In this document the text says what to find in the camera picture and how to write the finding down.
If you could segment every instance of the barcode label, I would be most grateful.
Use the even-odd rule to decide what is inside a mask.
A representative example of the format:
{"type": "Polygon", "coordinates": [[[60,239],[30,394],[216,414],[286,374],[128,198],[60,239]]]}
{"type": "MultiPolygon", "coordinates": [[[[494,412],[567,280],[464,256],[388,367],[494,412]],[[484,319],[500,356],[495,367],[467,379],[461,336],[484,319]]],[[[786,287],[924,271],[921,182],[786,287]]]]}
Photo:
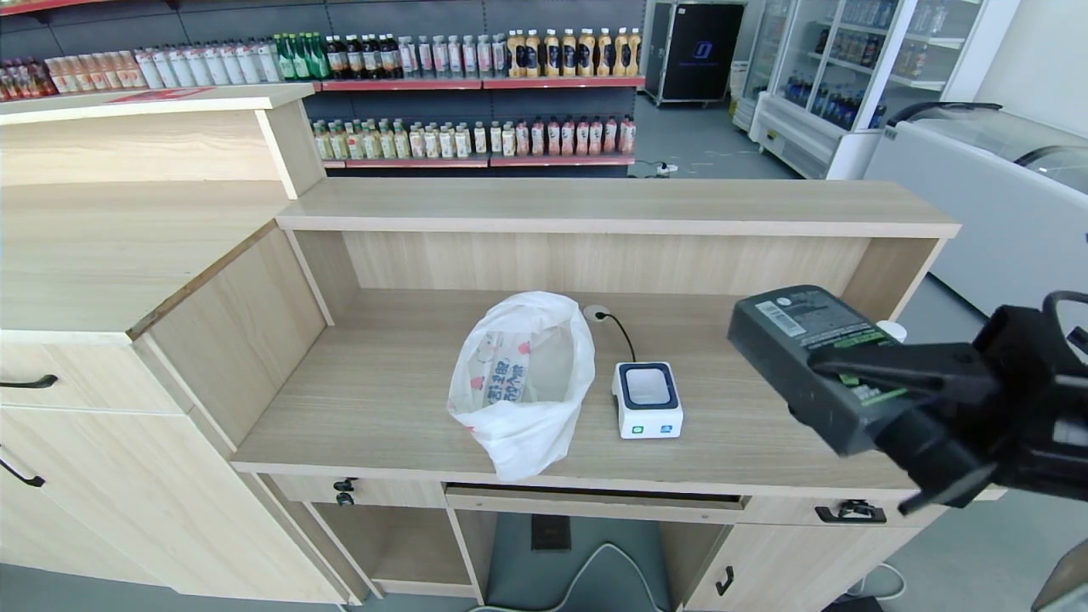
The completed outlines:
{"type": "Polygon", "coordinates": [[[805,332],[805,328],[799,326],[798,321],[793,320],[793,317],[783,313],[778,306],[775,306],[774,302],[761,302],[755,307],[766,315],[770,319],[770,322],[778,326],[778,329],[782,330],[786,335],[793,338],[805,332]]]}

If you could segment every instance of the white wall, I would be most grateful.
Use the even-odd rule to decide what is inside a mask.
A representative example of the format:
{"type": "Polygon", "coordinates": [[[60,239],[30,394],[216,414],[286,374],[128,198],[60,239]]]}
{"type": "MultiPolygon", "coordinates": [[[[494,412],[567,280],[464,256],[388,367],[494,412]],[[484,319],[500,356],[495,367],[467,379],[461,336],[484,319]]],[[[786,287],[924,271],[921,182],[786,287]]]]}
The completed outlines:
{"type": "Polygon", "coordinates": [[[1086,25],[1086,0],[1022,0],[975,99],[1088,136],[1086,25]]]}

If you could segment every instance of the cabinet door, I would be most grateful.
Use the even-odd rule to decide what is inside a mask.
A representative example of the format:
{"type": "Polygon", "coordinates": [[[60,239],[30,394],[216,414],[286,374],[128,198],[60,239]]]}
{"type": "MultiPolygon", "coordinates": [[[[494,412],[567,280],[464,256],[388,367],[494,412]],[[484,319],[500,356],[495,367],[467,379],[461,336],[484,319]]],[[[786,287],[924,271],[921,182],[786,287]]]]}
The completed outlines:
{"type": "Polygon", "coordinates": [[[4,407],[0,444],[178,592],[346,601],[187,416],[4,407]]]}
{"type": "Polygon", "coordinates": [[[919,531],[734,525],[684,608],[818,612],[919,531]]]}
{"type": "MultiPolygon", "coordinates": [[[[5,450],[4,461],[12,462],[5,450]]],[[[42,488],[28,487],[0,473],[0,563],[49,572],[161,585],[151,574],[113,548],[50,500],[42,488]]]]}

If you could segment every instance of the plastic bag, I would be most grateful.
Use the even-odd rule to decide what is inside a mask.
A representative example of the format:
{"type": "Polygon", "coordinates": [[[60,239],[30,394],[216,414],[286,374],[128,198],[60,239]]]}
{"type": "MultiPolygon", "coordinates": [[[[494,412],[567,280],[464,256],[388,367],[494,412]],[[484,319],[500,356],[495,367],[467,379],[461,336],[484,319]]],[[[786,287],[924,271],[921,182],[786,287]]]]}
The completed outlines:
{"type": "Polygon", "coordinates": [[[487,451],[499,480],[521,480],[567,456],[594,375],[593,336],[578,303],[519,293],[465,339],[447,407],[487,451]]]}

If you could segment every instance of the black drawer handle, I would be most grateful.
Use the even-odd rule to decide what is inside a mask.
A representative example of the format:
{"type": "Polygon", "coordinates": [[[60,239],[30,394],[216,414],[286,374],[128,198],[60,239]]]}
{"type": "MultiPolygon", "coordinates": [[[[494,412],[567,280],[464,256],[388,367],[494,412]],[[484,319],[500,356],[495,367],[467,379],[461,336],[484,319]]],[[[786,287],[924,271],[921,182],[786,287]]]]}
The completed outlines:
{"type": "Polygon", "coordinates": [[[0,382],[0,387],[9,387],[12,389],[49,389],[58,380],[60,379],[55,376],[47,374],[34,382],[0,382]]]}
{"type": "Polygon", "coordinates": [[[816,506],[816,516],[824,523],[846,525],[883,525],[888,517],[883,510],[865,500],[846,500],[839,504],[837,512],[826,505],[816,506]]]}
{"type": "Polygon", "coordinates": [[[718,589],[718,597],[721,597],[726,595],[726,591],[729,590],[729,587],[731,586],[733,586],[733,566],[726,565],[726,582],[722,583],[719,580],[714,583],[714,587],[718,589]]]}
{"type": "Polygon", "coordinates": [[[0,466],[3,466],[3,468],[10,472],[12,476],[22,480],[24,485],[29,485],[30,487],[41,487],[42,485],[46,484],[46,479],[40,476],[35,476],[34,478],[23,477],[22,474],[15,472],[15,468],[8,465],[8,462],[3,461],[2,458],[0,458],[0,466]]]}

